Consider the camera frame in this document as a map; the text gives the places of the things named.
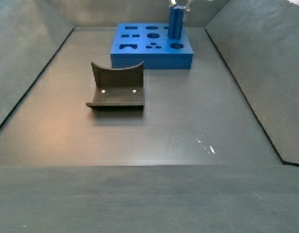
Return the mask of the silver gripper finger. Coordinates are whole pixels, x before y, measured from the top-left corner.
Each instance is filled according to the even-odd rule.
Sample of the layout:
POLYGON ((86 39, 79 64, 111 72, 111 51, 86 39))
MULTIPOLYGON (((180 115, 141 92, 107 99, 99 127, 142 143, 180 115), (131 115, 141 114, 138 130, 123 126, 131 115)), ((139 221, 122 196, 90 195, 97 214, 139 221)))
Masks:
POLYGON ((190 7, 192 4, 193 4, 193 0, 188 0, 188 3, 185 5, 185 7, 184 7, 186 13, 192 12, 192 7, 190 7))
POLYGON ((177 0, 170 0, 170 5, 176 6, 177 5, 177 0))

